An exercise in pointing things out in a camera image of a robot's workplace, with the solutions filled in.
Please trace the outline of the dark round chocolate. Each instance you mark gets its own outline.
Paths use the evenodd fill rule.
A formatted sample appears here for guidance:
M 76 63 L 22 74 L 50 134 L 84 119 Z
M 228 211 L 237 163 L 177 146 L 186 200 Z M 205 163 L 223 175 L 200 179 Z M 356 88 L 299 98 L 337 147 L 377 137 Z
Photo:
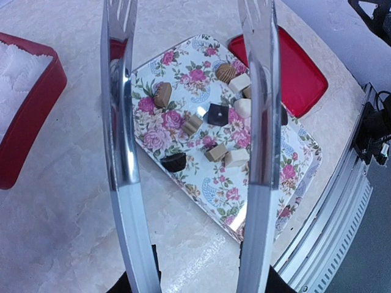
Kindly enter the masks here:
M 184 170 L 187 164 L 187 155 L 184 152 L 175 153 L 161 159 L 161 165 L 171 173 Z

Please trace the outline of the dark square chocolate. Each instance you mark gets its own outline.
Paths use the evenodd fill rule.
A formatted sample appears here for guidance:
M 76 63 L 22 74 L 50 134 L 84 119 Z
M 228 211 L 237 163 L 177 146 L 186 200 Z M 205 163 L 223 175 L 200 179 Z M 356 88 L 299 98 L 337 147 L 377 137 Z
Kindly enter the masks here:
M 228 124 L 228 106 L 211 103 L 207 112 L 207 123 L 214 126 L 225 126 Z

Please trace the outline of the round swirl brown chocolate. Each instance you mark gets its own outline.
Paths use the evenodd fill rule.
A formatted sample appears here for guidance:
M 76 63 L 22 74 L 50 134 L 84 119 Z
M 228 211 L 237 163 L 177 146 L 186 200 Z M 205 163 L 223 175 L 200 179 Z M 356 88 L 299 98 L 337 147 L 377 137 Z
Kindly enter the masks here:
M 216 77 L 220 81 L 228 84 L 233 78 L 236 77 L 236 70 L 229 63 L 223 63 L 216 70 Z

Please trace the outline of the red box lid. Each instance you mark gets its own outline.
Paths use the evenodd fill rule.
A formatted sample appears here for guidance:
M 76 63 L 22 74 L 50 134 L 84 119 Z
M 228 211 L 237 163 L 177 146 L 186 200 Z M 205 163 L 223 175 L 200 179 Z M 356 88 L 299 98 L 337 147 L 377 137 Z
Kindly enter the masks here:
M 288 116 L 305 115 L 324 95 L 328 82 L 313 60 L 293 37 L 279 27 L 282 125 Z

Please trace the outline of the silver metal serving tongs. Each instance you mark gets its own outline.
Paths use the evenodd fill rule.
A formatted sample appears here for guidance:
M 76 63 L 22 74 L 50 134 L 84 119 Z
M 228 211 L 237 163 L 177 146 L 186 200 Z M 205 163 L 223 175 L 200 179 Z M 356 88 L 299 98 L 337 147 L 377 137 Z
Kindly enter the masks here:
M 274 1 L 239 1 L 250 66 L 252 117 L 248 204 L 238 292 L 264 292 L 276 222 L 280 166 L 280 51 Z M 104 148 L 115 225 L 133 292 L 160 292 L 134 136 L 131 69 L 136 1 L 105 1 L 101 27 Z

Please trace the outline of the brown cube chocolate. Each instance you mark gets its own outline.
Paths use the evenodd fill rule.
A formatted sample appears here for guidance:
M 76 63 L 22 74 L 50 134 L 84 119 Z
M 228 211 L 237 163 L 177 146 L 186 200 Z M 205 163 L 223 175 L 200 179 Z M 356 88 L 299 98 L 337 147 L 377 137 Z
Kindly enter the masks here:
M 210 162 L 221 161 L 225 155 L 228 153 L 225 145 L 223 143 L 216 145 L 205 153 L 205 157 Z

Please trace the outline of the brown ridged chocolate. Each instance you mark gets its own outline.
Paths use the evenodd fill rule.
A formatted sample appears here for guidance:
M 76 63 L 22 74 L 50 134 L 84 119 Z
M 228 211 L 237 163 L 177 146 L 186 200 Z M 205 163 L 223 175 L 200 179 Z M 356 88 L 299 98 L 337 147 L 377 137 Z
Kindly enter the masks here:
M 194 135 L 201 127 L 203 120 L 197 115 L 193 114 L 183 125 L 183 130 L 188 136 Z

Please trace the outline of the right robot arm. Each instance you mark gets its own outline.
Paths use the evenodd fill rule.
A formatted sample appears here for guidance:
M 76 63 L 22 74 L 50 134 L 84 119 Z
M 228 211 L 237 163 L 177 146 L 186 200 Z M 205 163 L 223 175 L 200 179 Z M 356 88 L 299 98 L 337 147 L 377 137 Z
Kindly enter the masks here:
M 364 11 L 358 0 L 348 0 L 348 4 L 360 16 L 367 28 L 390 46 L 390 0 L 364 2 L 376 6 L 372 16 Z

